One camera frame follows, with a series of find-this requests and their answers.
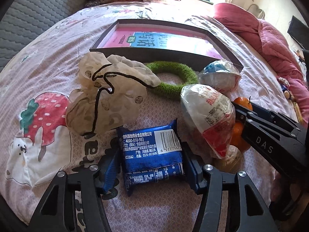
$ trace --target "pink comforter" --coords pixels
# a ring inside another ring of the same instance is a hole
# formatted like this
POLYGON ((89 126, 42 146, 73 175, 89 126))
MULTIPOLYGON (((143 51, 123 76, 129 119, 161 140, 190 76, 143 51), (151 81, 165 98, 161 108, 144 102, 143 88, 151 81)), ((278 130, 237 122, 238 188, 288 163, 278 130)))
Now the pink comforter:
POLYGON ((278 76, 288 80, 307 126, 309 91, 285 37, 270 23, 257 19, 248 11, 231 3, 216 4, 214 18, 247 41, 265 58, 278 76))

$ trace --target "television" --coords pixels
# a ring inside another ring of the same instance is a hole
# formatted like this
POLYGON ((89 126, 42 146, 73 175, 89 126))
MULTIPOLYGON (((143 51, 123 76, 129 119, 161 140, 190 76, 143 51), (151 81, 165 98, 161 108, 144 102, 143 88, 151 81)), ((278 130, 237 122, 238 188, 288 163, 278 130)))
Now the television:
POLYGON ((309 50, 309 28, 295 16, 292 17, 288 33, 302 48, 309 50))

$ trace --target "metal screw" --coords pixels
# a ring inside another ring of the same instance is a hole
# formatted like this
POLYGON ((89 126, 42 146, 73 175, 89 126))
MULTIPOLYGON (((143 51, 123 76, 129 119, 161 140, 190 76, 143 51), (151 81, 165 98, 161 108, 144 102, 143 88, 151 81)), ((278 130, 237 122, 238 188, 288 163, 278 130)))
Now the metal screw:
POLYGON ((61 178, 61 177, 65 176, 65 172, 64 171, 60 171, 60 172, 57 173, 57 176, 59 178, 61 178))
POLYGON ((89 167, 89 169, 90 169, 91 171, 96 171, 96 170, 98 170, 98 165, 96 165, 96 164, 91 165, 91 166, 89 167))
POLYGON ((211 171, 212 169, 214 169, 214 167, 212 165, 205 165, 204 168, 207 171, 211 171))
POLYGON ((245 171, 239 171, 238 174, 240 177, 245 177, 247 175, 245 171))

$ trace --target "gray quilted headboard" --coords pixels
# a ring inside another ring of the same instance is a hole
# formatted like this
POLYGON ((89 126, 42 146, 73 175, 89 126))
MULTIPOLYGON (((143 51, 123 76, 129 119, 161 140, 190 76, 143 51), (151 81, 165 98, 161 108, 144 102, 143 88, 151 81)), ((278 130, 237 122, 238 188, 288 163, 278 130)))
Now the gray quilted headboard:
POLYGON ((15 0, 0 21, 0 71, 23 47, 83 8, 85 0, 15 0))

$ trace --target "red strawberry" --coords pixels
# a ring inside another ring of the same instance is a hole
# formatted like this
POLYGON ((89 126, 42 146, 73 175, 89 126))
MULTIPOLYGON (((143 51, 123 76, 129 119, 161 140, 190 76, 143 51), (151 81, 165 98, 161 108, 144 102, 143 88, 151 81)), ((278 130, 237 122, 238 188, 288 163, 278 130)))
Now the red strawberry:
POLYGON ((37 131, 43 127, 42 147, 50 145, 55 140, 55 130, 58 126, 66 126, 65 111, 69 99, 60 93, 45 92, 34 100, 30 100, 28 109, 22 112, 20 128, 24 129, 24 137, 34 142, 37 131))

